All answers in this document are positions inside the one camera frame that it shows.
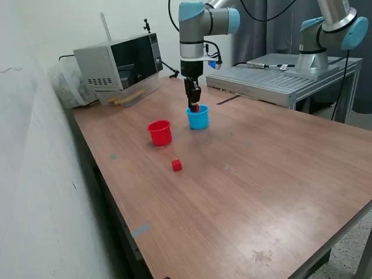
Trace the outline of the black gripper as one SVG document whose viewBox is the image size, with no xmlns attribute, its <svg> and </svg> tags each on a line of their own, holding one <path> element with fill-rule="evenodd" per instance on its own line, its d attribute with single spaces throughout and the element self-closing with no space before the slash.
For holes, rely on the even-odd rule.
<svg viewBox="0 0 372 279">
<path fill-rule="evenodd" d="M 200 77 L 203 75 L 203 62 L 199 61 L 180 61 L 181 75 L 184 79 L 185 93 L 188 98 L 188 107 L 191 112 L 198 111 L 198 102 L 201 95 L 201 87 L 197 81 L 193 81 L 190 77 Z"/>
</svg>

